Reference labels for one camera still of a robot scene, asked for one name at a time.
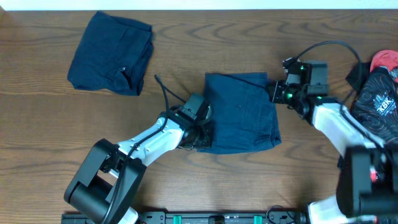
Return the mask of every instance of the wooden table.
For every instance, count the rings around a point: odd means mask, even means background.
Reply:
[[[398,49],[397,11],[111,11],[153,25],[144,91],[128,97],[74,90],[67,72],[94,13],[7,12],[2,19],[0,223],[59,223],[62,213],[75,211],[63,193],[91,146],[133,137],[164,109],[155,73],[188,98],[203,89],[205,72],[283,78],[283,59],[324,40],[350,43],[363,60]],[[347,94],[345,76],[355,63],[348,50],[324,46],[304,59],[327,60],[331,94]],[[265,210],[333,194],[339,174],[333,146],[296,112],[277,110],[280,146],[229,156],[169,152],[149,166],[134,207]]]

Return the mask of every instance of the dark blue fabric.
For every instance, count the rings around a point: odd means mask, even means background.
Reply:
[[[153,50],[152,26],[97,12],[81,38],[68,80],[79,90],[107,88],[137,96]]]
[[[207,73],[204,97],[213,108],[210,149],[198,152],[232,154],[272,149],[281,143],[275,105],[265,89],[266,73]]]

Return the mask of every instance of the black cable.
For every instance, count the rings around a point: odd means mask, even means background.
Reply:
[[[169,90],[165,85],[163,85],[163,83],[159,83],[160,85],[162,85],[165,90],[167,92],[169,92],[171,95],[173,95],[174,97],[176,97],[177,99],[179,99],[181,102],[186,103],[187,101],[183,100],[181,97],[179,97],[177,94],[173,93],[171,90]]]
[[[289,213],[289,211],[287,211],[287,209],[286,209],[285,207],[281,206],[281,205],[273,205],[273,206],[271,206],[271,208],[269,208],[269,209],[267,210],[267,212],[266,212],[266,218],[268,218],[268,220],[269,220],[270,222],[272,222],[273,224],[275,224],[275,222],[273,222],[273,221],[269,218],[269,214],[268,214],[268,213],[269,213],[272,209],[274,209],[274,208],[281,208],[281,209],[285,210],[287,216],[293,220],[292,222],[290,222],[290,223],[288,223],[288,224],[293,224],[293,223],[295,222],[295,217],[293,217],[293,216]]]
[[[319,47],[319,46],[322,46],[322,45],[326,45],[326,44],[339,44],[339,45],[342,45],[342,46],[348,48],[348,49],[354,54],[354,56],[355,56],[356,59],[358,60],[358,80],[361,81],[361,80],[362,80],[362,61],[361,61],[361,59],[360,59],[358,53],[355,51],[355,49],[354,49],[352,46],[350,46],[350,45],[347,44],[346,42],[339,41],[339,40],[328,40],[328,41],[324,41],[324,42],[320,42],[320,43],[317,43],[317,44],[312,45],[311,47],[305,49],[303,52],[299,53],[299,54],[294,58],[294,60],[292,61],[292,63],[290,63],[290,65],[293,64],[294,62],[296,62],[302,55],[304,55],[305,53],[307,53],[309,50],[314,49],[315,47]]]
[[[182,105],[174,105],[172,107],[170,107],[170,111],[175,111],[177,109],[180,109],[181,107],[183,107]]]
[[[203,120],[197,121],[195,123],[195,125],[196,126],[203,126],[203,125],[205,125],[205,124],[207,124],[207,123],[209,123],[211,121],[211,119],[213,118],[213,107],[211,106],[211,103],[209,103],[209,107],[208,107],[208,110],[207,110],[207,116],[208,116],[208,118],[205,118]]]
[[[149,134],[148,136],[142,138],[140,141],[138,141],[137,143],[135,143],[135,144],[133,145],[133,147],[131,148],[131,150],[129,151],[129,153],[127,154],[127,156],[126,156],[126,158],[125,158],[125,161],[123,162],[122,168],[121,168],[121,170],[120,170],[120,172],[119,172],[118,180],[117,180],[116,183],[115,183],[114,191],[113,191],[113,194],[112,194],[112,199],[111,199],[111,201],[110,201],[110,203],[109,203],[109,207],[108,207],[108,209],[107,209],[107,211],[106,211],[106,213],[105,213],[105,216],[104,216],[104,218],[103,218],[103,221],[101,222],[102,224],[105,224],[105,223],[108,222],[109,214],[111,213],[111,210],[112,210],[113,207],[114,207],[114,203],[115,203],[115,201],[116,201],[116,199],[117,199],[117,197],[118,197],[118,192],[119,192],[119,189],[120,189],[120,184],[121,184],[121,181],[122,181],[122,179],[123,179],[123,177],[124,177],[124,173],[125,173],[125,171],[126,171],[127,163],[130,161],[131,154],[132,154],[144,141],[146,141],[146,140],[148,140],[149,138],[155,136],[155,134],[161,132],[161,131],[165,128],[165,126],[166,126],[166,124],[167,124],[167,120],[169,119],[169,99],[167,98],[167,94],[166,94],[166,90],[165,90],[166,88],[165,88],[165,86],[163,85],[162,81],[160,80],[160,78],[159,78],[157,75],[155,75],[155,79],[156,79],[156,81],[160,84],[160,86],[162,87],[163,96],[164,96],[164,100],[165,100],[165,104],[166,104],[166,117],[165,117],[165,119],[164,119],[164,123],[163,123],[162,127],[160,127],[158,130],[154,131],[152,134]]]
[[[310,85],[309,83],[306,83],[306,84],[304,84],[303,87],[301,88],[301,91],[300,91],[300,101],[301,101],[301,102],[304,100],[305,89],[308,88],[309,85]]]
[[[234,77],[234,76],[232,76],[232,75],[228,75],[228,74],[219,74],[219,75],[224,76],[224,77],[229,77],[229,78],[232,78],[232,79],[235,79],[235,80],[239,80],[239,81],[241,81],[241,82],[245,82],[245,83],[247,83],[247,84],[254,85],[254,86],[259,87],[259,88],[263,88],[263,89],[266,89],[266,88],[267,88],[266,86],[260,86],[260,85],[251,83],[251,82],[249,82],[249,81],[242,80],[242,79],[240,79],[240,78],[236,78],[236,77]]]

